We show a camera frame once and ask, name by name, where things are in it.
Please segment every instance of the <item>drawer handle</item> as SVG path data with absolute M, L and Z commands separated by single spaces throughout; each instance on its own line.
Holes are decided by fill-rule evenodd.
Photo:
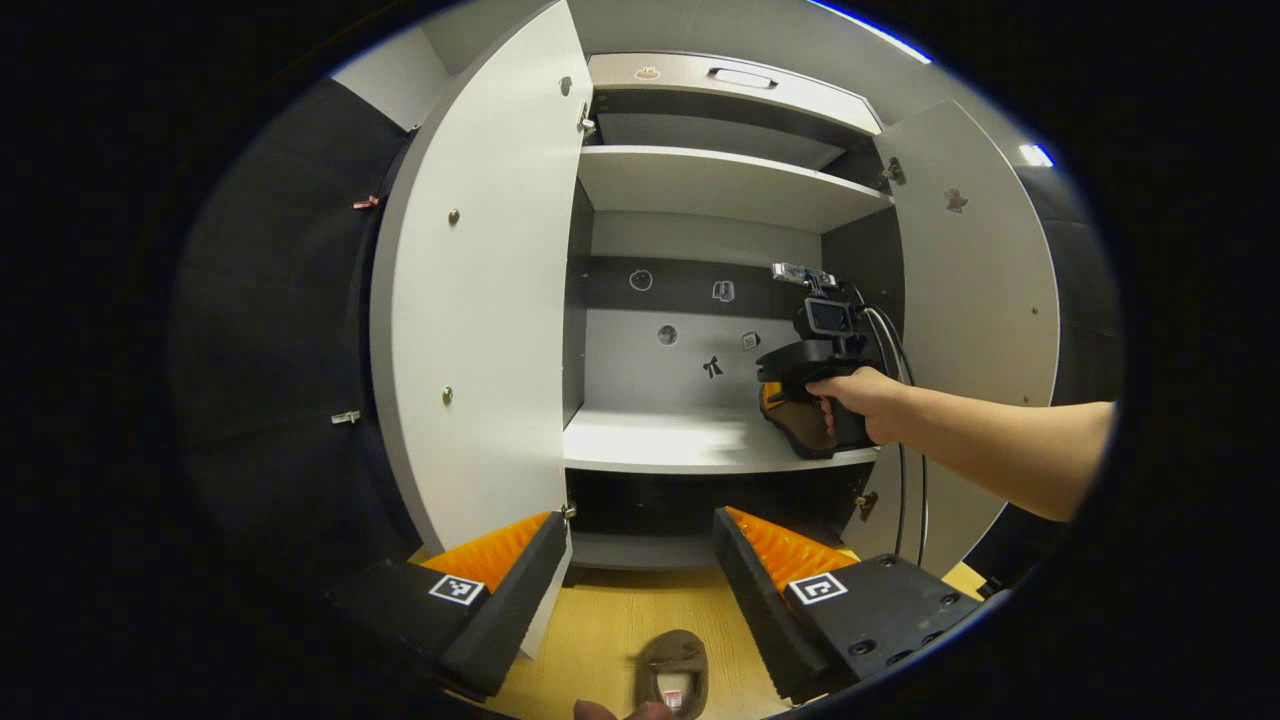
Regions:
M 754 87 L 756 90 L 773 90 L 778 86 L 778 82 L 773 78 L 767 78 L 755 73 L 744 73 L 742 70 L 731 70 L 728 68 L 712 68 L 712 70 L 707 74 L 721 82 L 745 85 L 746 87 Z

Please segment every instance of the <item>hand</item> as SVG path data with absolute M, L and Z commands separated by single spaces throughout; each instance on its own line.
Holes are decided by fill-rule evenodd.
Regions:
M 660 702 L 646 702 L 627 715 L 625 720 L 672 720 L 675 714 Z M 589 700 L 580 700 L 573 703 L 573 720 L 618 720 L 618 716 L 609 712 L 603 705 Z
M 847 410 L 867 418 L 867 434 L 876 445 L 899 442 L 893 429 L 893 410 L 901 402 L 906 387 L 879 370 L 863 366 L 851 375 L 828 378 L 809 383 L 805 389 L 822 398 L 822 411 L 827 415 L 827 434 L 836 434 L 836 419 L 831 414 L 835 397 Z

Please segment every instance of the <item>wooden floor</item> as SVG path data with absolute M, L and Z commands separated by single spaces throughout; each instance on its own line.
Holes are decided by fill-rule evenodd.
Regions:
M 982 579 L 957 565 L 943 580 L 973 597 Z M 626 717 L 635 707 L 635 656 L 655 635 L 685 629 L 707 644 L 705 720 L 767 717 L 777 697 L 751 632 L 718 569 L 686 573 L 594 570 L 561 591 L 535 660 L 517 659 L 485 707 L 530 720 L 566 720 L 590 700 Z

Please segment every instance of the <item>cabinet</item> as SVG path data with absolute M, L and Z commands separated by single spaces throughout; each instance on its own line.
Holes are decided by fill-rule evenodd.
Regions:
M 881 182 L 890 158 L 902 184 Z M 959 105 L 884 128 L 855 94 L 778 68 L 681 54 L 588 63 L 564 3 L 513 28 L 420 129 L 375 260 L 375 395 L 428 550 L 559 509 L 584 483 L 635 498 L 649 478 L 663 487 L 654 497 L 666 510 L 649 509 L 659 520 L 681 492 L 716 502 L 707 488 L 800 496 L 879 483 L 883 505 L 842 529 L 878 552 L 896 519 L 896 474 L 884 479 L 896 454 L 796 459 L 755 407 L 754 359 L 795 338 L 803 297 L 772 282 L 768 264 L 824 266 L 832 243 L 858 243 L 884 214 L 900 229 L 899 322 L 916 380 L 1046 404 L 1057 302 L 1043 232 Z M 864 272 L 856 254 L 841 256 L 824 269 Z M 837 473 L 847 487 L 831 484 Z M 931 475 L 940 530 L 925 566 L 945 570 L 1000 503 L 956 489 L 942 469 Z M 591 530 L 571 536 L 564 562 L 577 546 L 602 566 L 641 555 L 636 565 L 691 564 L 696 527 L 652 543 L 644 528 L 611 530 L 635 510 L 618 497 L 618 523 L 581 509 L 575 528 Z M 554 593 L 553 583 L 545 607 Z

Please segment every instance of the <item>sticker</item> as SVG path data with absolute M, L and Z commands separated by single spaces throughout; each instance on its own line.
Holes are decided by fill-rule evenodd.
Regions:
M 714 380 L 716 375 L 723 375 L 724 370 L 719 369 L 719 360 L 712 355 L 709 363 L 703 364 L 703 369 L 707 370 L 707 379 Z
M 631 273 L 631 277 L 627 279 L 627 282 L 631 283 L 632 290 L 639 290 L 640 292 L 645 292 L 646 290 L 653 287 L 653 273 L 650 273 L 649 270 L 636 270 Z
M 712 300 L 733 302 L 733 281 L 719 281 L 712 284 Z
M 429 594 L 434 594 L 440 600 L 448 600 L 449 602 L 457 602 L 458 605 L 471 605 L 483 588 L 484 583 L 445 575 L 440 578 L 439 583 L 435 583 Z
M 969 204 L 969 199 L 960 195 L 960 191 L 954 187 L 942 195 L 947 199 L 947 210 L 952 213 L 964 213 L 964 206 Z
M 796 596 L 800 597 L 800 602 L 805 605 L 831 600 L 837 594 L 845 594 L 849 592 L 845 585 L 840 584 L 840 580 L 831 575 L 831 573 L 823 573 L 820 575 L 795 580 L 787 584 L 791 585 L 791 589 L 796 591 Z

